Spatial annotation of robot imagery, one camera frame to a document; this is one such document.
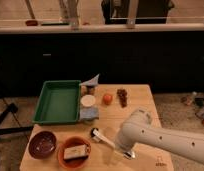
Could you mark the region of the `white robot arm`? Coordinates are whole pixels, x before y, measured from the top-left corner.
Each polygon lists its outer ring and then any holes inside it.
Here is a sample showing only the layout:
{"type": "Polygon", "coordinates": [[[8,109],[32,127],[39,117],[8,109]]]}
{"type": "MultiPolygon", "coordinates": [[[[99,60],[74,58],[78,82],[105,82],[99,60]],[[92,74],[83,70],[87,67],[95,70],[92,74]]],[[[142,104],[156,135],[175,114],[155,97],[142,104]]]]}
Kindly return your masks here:
{"type": "Polygon", "coordinates": [[[133,111],[115,137],[116,149],[128,152],[142,143],[204,164],[204,134],[155,127],[151,122],[147,111],[133,111]]]}

